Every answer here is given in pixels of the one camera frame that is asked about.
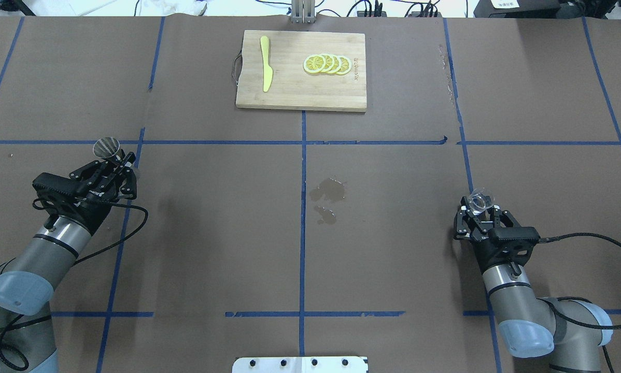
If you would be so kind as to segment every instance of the black cable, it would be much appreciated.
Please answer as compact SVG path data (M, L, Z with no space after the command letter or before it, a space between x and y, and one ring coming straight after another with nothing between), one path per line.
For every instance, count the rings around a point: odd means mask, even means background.
M364 15L367 14L367 12L370 12L371 10L373 10L373 4L370 2L370 0L358 0L358 2L354 3L354 5L350 8L350 10L348 10L348 14L346 15L346 17L350 17L350 13L354 10L354 8L356 8L356 6L359 3L366 3L367 4L367 10L365 11Z
M421 11L424 11L424 4L423 3L413 3L412 5L410 5L410 7L407 8L407 11L405 12L404 17L407 17L408 15L410 15L410 10L412 10L412 8L415 5L420 5L421 6Z
M143 221L140 222L140 225L138 225L138 227L136 227L136 229L134 229L133 231L131 231L131 233L127 234L126 236L124 236L124 238L119 239L119 241L111 244L110 246L107 246L106 248L102 248L101 250L97 251L97 252L93 252L90 253L90 255L87 255L85 257L81 257L80 259L76 260L75 263L73 263L73 265L79 264L81 262L84 262L87 259L91 259L101 253L107 252L107 250L110 250L111 248L114 248L116 246L119 246L120 244L124 243L127 239L133 237L137 232L140 231L140 229L142 229L143 226L145 226L145 224L147 224L147 219L149 218L149 211L147 211L147 208L144 207L140 207L140 206L136 206L136 205L124 205L121 203L114 203L114 202L110 202L110 201L106 201L106 200L87 200L87 199L80 199L77 198L80 201L83 201L85 203L93 203L95 205L110 205L110 206L114 206L114 207L121 207L121 208L133 208L135 210L140 210L142 212L145 213L145 216L143 217Z
M612 362L610 361L610 355L608 354L608 350L605 348L605 346L601 347L603 347L603 357L605 358L605 363L607 363L610 373L614 373L614 368L612 368Z
M266 2L266 0L256 0L256 2L258 3L263 3L263 4L278 4L278 5L287 5L288 7L291 6L291 3L281 3L281 2ZM322 3L324 3L325 0L322 0L322 2L320 2L318 5L315 5L315 7L319 7L320 5L322 5Z
M18 9L22 12L22 14L24 14L24 15L36 15L36 14L34 14L34 12L32 12L31 9L29 9L27 4L22 2L22 0L12 0L12 1L18 7Z
M617 246L619 246L621 248L621 242L617 241L616 239L610 238L608 236L604 236L602 234L589 233L589 232L578 232L578 233L565 234L563 236L557 236L557 237L541 238L539 240L539 243L557 242L557 241L560 241L562 239L571 238L571 237L595 237L595 238L600 238L600 239L604 239L604 240L606 240L606 241L608 241L610 243L613 243L613 244L615 244L615 245L617 245ZM578 299L578 300L583 300L584 302L589 302L589 300L586 300L585 298L578 298L578 297L563 297L563 298L557 298L557 299L558 300ZM569 323L576 324L578 326L582 326L584 328L590 328L590 329L599 329L599 330L619 330L619 329L621 329L621 324L612 325L612 326L603 326L603 325L582 323L581 321L574 320L571 317L566 316L562 312L559 312L557 310L557 308L555 307L555 305L553 305L552 303L548 302L547 300L543 300L543 301L548 304L548 307L550 307L550 310L552 310L552 312L556 316L558 316L558 317L568 321Z
M24 354L20 352L19 349L16 349L15 347L11 345L6 345L5 343L2 342L2 340L4 339L4 336L7 333L7 331L9 331L10 328L13 326L13 324L15 324L16 321L19 321L21 318L22 318L21 314L16 316L13 320L11 320L9 324L7 324L7 326L5 326L5 328L2 330L2 333L0 333L0 361L2 361L4 365L16 371L26 371L29 368L29 361L27 360L26 356L24 356ZM24 363L24 366L17 366L16 364L9 361L9 359L7 359L7 357L4 356L3 350L7 350L7 351L13 352L14 354L18 355L18 357Z
M318 10L318 12L316 14L320 14L321 12L332 12L333 14L337 15L337 16L341 16L340 14L338 14L336 11L331 10L331 9L322 9L322 10Z
M256 2L258 3L263 3L263 4L278 4L278 5L287 5L288 7L292 4L290 3L281 3L281 2L266 2L265 0L256 0Z

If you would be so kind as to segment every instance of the yellow knife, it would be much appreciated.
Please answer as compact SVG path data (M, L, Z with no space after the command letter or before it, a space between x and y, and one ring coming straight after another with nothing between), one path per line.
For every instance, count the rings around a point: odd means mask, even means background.
M262 65L264 66L262 90L263 92L267 92L271 87L271 80L273 79L273 69L269 65L270 41L268 36L262 36L260 38L260 47L262 48Z

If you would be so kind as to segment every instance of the wet stain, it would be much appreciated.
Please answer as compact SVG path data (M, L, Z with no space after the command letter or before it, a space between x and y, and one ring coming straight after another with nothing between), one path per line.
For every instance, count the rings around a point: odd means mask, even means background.
M336 215L334 214L332 210L329 210L326 207L320 207L320 206L315 206L313 209L317 211L322 217L320 220L317 221L317 224L327 223L331 225L331 224L336 223Z
M455 108L456 102L455 98L453 97L453 81L451 80L451 68L448 64L448 54L446 53L445 47L443 45L438 45L437 49L439 49L440 63L446 77L446 91L448 93L448 99L449 101L451 101L451 106Z
M313 201L318 201L324 196L324 200L330 200L332 203L336 203L339 200L345 199L345 186L336 179L328 178L323 180L323 182L309 194Z

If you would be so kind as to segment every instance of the sliced lemon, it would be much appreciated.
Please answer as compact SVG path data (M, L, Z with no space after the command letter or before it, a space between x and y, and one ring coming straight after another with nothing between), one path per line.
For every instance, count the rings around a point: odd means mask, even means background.
M322 73L326 73L327 71L334 68L334 64L336 63L336 61L334 61L334 58L332 58L332 56L335 56L335 54L322 53L322 57L324 57L325 61Z
M321 54L311 54L304 61L304 71L309 74L317 74L324 68L327 60Z
M337 56L339 60L341 60L341 68L336 71L336 75L345 75L349 73L351 70L351 59L348 59L346 56Z
M334 59L335 64L334 64L334 68L333 69L327 71L327 74L336 74L337 71L341 70L342 60L339 59L339 57L336 56L336 54L332 54L331 58Z

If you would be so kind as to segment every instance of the cutting board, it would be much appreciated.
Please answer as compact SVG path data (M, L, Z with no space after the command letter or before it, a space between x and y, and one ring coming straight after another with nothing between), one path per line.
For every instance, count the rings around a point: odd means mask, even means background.
M260 37L270 38L273 80L262 90ZM311 54L331 53L351 59L349 73L338 76L309 74L303 63ZM242 73L237 86L237 107L365 111L365 35L305 31L244 31Z

